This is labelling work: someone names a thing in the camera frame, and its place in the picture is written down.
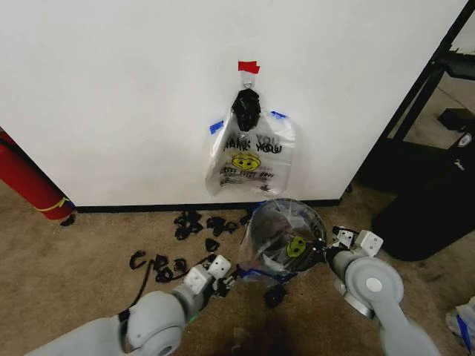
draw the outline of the smiley face print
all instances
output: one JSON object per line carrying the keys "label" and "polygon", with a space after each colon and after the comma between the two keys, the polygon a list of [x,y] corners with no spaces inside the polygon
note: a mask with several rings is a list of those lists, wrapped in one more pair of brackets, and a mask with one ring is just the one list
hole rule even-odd
{"label": "smiley face print", "polygon": [[252,172],[259,168],[261,160],[254,154],[237,154],[232,157],[232,165],[242,171]]}

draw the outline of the gray robot arm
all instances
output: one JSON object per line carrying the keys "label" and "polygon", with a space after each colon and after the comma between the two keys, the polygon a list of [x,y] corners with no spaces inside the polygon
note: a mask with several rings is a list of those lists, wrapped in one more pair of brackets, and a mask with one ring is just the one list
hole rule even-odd
{"label": "gray robot arm", "polygon": [[27,356],[168,356],[180,345],[186,324],[207,303],[231,263],[217,256],[209,266],[197,265],[171,293],[153,291],[128,309],[91,321]]}
{"label": "gray robot arm", "polygon": [[377,317],[383,352],[387,356],[439,355],[426,332],[399,307],[404,286],[398,272],[374,257],[382,239],[362,231],[352,248],[348,235],[338,233],[337,243],[327,251],[327,261],[338,276],[335,286],[344,299],[364,316]]}

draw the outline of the black cable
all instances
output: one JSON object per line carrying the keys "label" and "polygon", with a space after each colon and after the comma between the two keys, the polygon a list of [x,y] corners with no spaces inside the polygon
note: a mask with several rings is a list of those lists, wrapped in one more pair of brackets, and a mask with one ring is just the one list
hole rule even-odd
{"label": "black cable", "polygon": [[145,287],[147,286],[148,276],[150,275],[151,267],[154,265],[154,262],[155,262],[154,260],[149,260],[148,261],[147,270],[145,271],[145,276],[143,277],[143,281],[142,281],[142,285],[140,286],[139,293],[137,294],[134,301],[132,302],[132,304],[128,308],[131,308],[132,306],[137,304],[140,297],[142,297],[143,291],[145,290]]}
{"label": "black cable", "polygon": [[[209,256],[206,256],[205,258],[203,258],[201,261],[199,261],[195,266],[197,265],[200,265],[201,263],[205,262],[205,261],[209,261],[209,262],[212,262],[212,260],[214,260],[216,258],[216,255],[215,254],[210,254]],[[145,287],[147,286],[147,282],[148,282],[148,276],[150,275],[150,270],[151,270],[151,267],[154,265],[155,263],[155,260],[149,260],[148,261],[148,265],[147,265],[147,270],[145,272],[145,276],[143,277],[143,281],[142,281],[142,285],[140,286],[140,290],[139,290],[139,293],[137,294],[137,296],[135,297],[134,301],[132,302],[132,304],[124,311],[121,311],[119,313],[119,321],[122,322],[124,320],[127,320],[129,315],[130,315],[130,311],[129,309],[133,306],[135,306],[135,304],[137,304],[137,302],[139,301],[139,299],[142,297],[142,294],[143,294],[143,291],[145,290]],[[157,282],[163,282],[163,283],[167,283],[167,282],[170,282],[172,280],[179,280],[180,278],[186,276],[188,274],[189,270],[183,272],[182,274],[180,274],[179,276],[176,276],[176,277],[172,277],[168,280],[157,280]]]}

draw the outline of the black clip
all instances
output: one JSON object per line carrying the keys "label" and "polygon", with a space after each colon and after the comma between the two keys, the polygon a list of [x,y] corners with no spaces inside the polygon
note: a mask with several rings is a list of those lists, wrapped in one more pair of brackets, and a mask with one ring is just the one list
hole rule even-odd
{"label": "black clip", "polygon": [[142,267],[143,265],[146,264],[146,261],[142,261],[140,263],[137,263],[137,258],[141,258],[145,256],[145,251],[137,251],[135,252],[132,256],[130,261],[128,262],[128,265],[131,269],[137,269]]}

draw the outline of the black plastic piece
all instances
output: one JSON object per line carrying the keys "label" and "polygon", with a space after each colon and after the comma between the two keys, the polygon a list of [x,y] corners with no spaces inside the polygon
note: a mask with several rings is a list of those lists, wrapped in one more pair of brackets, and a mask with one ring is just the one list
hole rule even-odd
{"label": "black plastic piece", "polygon": [[228,285],[225,283],[226,278],[220,278],[217,280],[217,293],[220,297],[225,297],[231,290]]}
{"label": "black plastic piece", "polygon": [[173,220],[173,223],[179,226],[175,231],[175,237],[178,240],[184,240],[190,234],[197,234],[203,230],[204,227],[198,222],[200,219],[201,214],[195,210],[182,211],[181,215]]}
{"label": "black plastic piece", "polygon": [[220,243],[213,239],[206,239],[205,247],[206,247],[207,252],[215,252],[217,248],[220,247]]}
{"label": "black plastic piece", "polygon": [[210,217],[206,221],[206,227],[212,228],[213,235],[218,237],[223,233],[223,231],[228,231],[232,234],[239,228],[239,225],[232,221],[226,222],[222,217]]}
{"label": "black plastic piece", "polygon": [[178,228],[178,229],[175,231],[175,237],[176,237],[178,240],[184,240],[184,239],[187,238],[188,236],[190,236],[190,231],[189,231],[187,228]]}
{"label": "black plastic piece", "polygon": [[73,225],[75,221],[76,221],[76,215],[71,214],[65,221],[61,222],[60,225],[64,227],[70,226],[70,225]]}
{"label": "black plastic piece", "polygon": [[224,225],[224,230],[225,231],[228,231],[230,234],[232,234],[233,232],[235,232],[236,230],[239,229],[239,225],[235,222],[232,222],[232,221],[228,221],[225,225]]}
{"label": "black plastic piece", "polygon": [[182,272],[185,273],[187,270],[186,267],[186,260],[184,258],[177,258],[175,259],[175,264],[173,265],[173,270],[175,272]]}
{"label": "black plastic piece", "polygon": [[204,229],[203,225],[201,225],[199,222],[195,222],[193,225],[190,225],[188,230],[190,233],[197,234],[203,229]]}
{"label": "black plastic piece", "polygon": [[274,309],[276,306],[281,304],[284,300],[285,294],[287,294],[287,292],[281,284],[277,284],[269,289],[264,295],[267,308]]}
{"label": "black plastic piece", "polygon": [[145,265],[147,262],[146,261],[141,261],[137,263],[137,259],[144,257],[145,256],[145,251],[137,251],[135,252],[132,256],[130,261],[128,262],[128,265],[131,269],[137,269]]}
{"label": "black plastic piece", "polygon": [[241,90],[232,105],[232,110],[236,114],[239,129],[245,132],[251,130],[258,124],[261,115],[259,94],[253,89]]}
{"label": "black plastic piece", "polygon": [[213,229],[213,235],[220,236],[224,231],[224,224],[226,220],[222,217],[210,217],[206,221],[206,227]]}
{"label": "black plastic piece", "polygon": [[155,277],[155,282],[167,283],[173,279],[173,272],[168,267],[162,268],[158,271]]}
{"label": "black plastic piece", "polygon": [[168,257],[157,255],[154,261],[154,271],[159,271],[162,267],[168,265]]}

